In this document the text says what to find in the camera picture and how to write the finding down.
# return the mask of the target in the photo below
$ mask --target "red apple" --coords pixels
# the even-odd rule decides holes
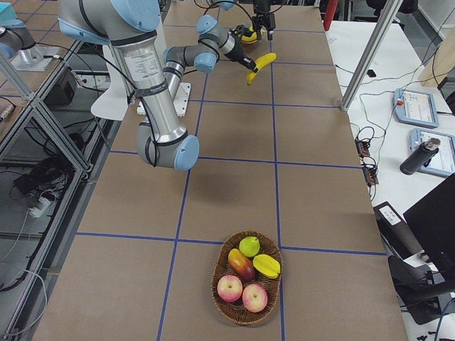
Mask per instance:
[[[233,275],[224,275],[218,281],[216,291],[225,302],[235,302],[242,295],[242,281]]]
[[[267,292],[259,284],[250,284],[243,290],[243,305],[252,313],[263,311],[267,306],[268,300]]]

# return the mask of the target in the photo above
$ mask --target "white table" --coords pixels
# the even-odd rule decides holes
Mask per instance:
[[[326,33],[334,64],[353,72],[373,32],[374,25],[374,23],[334,21],[331,24],[330,31]],[[379,94],[383,91],[394,92],[398,87],[417,80],[418,75],[424,69],[420,65],[420,59],[403,31],[397,24],[392,24],[370,66],[370,69],[375,71],[377,77],[369,78],[365,76],[363,82],[386,77],[399,77],[418,69],[414,77],[411,74],[398,80],[381,80],[362,85],[348,110],[350,122],[357,124],[360,128],[372,126],[365,118],[365,113],[360,105],[359,95],[363,93]],[[346,90],[345,86],[349,84],[352,74],[337,67],[337,76],[341,91],[344,93]],[[433,93],[437,111],[441,113],[450,112],[444,98],[437,89],[423,88],[419,83],[411,84],[407,89]],[[386,92],[380,96],[362,96],[368,118],[384,128],[389,122],[393,109],[392,95],[393,93]],[[440,125],[435,131],[455,134],[455,117],[450,114],[439,114],[439,123]],[[388,201],[401,215],[444,180],[444,178],[435,175],[418,172],[414,175],[401,173],[399,166],[410,154],[410,132],[413,128],[415,126],[399,123],[393,116],[382,148],[380,147],[382,141],[380,139],[373,140],[370,147],[370,154],[376,161],[379,161],[379,185],[376,186],[377,192],[372,204],[375,206]],[[353,127],[354,136],[357,131],[357,128]],[[371,130],[365,131],[365,134],[361,137],[370,137],[370,132]],[[382,133],[381,129],[375,127],[376,136],[382,136]],[[432,321],[422,326],[417,325],[408,313],[403,314],[403,320],[405,321],[409,341],[415,341],[416,337],[420,335],[428,336],[427,332],[435,331],[437,326],[437,321]],[[444,318],[439,336],[454,338],[455,315],[448,315]],[[430,335],[427,341],[433,341],[433,338],[434,336]]]

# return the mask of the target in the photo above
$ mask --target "fruit basket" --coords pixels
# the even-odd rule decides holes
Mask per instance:
[[[215,266],[212,278],[212,297],[215,301],[217,309],[228,319],[238,325],[251,325],[264,320],[274,309],[279,297],[279,283],[281,281],[282,272],[276,278],[268,278],[260,272],[256,271],[256,276],[252,281],[243,281],[242,285],[245,288],[251,283],[261,285],[267,292],[268,302],[263,311],[252,313],[248,311],[239,298],[235,302],[227,303],[218,295],[217,284],[224,275],[236,275],[228,262],[228,254],[231,249],[238,248],[240,241],[245,237],[257,237],[260,242],[259,254],[268,254],[273,259],[277,260],[282,266],[282,255],[275,242],[262,233],[255,231],[238,232],[230,236],[223,244],[218,256],[218,261]]]

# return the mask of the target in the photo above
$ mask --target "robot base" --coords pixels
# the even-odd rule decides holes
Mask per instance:
[[[57,47],[44,47],[40,46],[40,50],[43,52],[43,55],[55,55],[58,53],[60,48]],[[44,58],[42,61],[36,64],[26,64],[20,55],[17,55],[11,64],[18,71],[34,71],[34,72],[43,72],[46,70],[49,63],[52,61],[52,58]]]

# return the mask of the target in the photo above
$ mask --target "black thermos bottle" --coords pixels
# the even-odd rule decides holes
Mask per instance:
[[[439,151],[438,147],[441,144],[439,139],[431,138],[426,142],[422,142],[409,157],[400,165],[400,170],[406,175],[412,175],[425,165],[433,155]]]

